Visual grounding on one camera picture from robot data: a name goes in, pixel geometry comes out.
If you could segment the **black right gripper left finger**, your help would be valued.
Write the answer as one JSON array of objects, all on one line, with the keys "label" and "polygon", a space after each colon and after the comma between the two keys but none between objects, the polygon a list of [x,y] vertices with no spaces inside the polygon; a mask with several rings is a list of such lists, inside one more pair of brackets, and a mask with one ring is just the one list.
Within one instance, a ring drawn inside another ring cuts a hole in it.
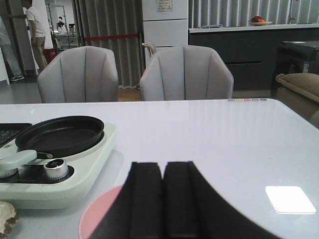
[{"label": "black right gripper left finger", "polygon": [[154,162],[133,162],[115,201],[91,239],[160,239],[162,177]]}]

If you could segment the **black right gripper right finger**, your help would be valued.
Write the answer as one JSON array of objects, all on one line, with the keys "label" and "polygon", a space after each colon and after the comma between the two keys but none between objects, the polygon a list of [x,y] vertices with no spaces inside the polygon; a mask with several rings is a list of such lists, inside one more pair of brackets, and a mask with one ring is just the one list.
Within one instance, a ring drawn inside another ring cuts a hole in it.
[{"label": "black right gripper right finger", "polygon": [[168,239],[272,239],[210,186],[195,164],[169,162],[164,171]]}]

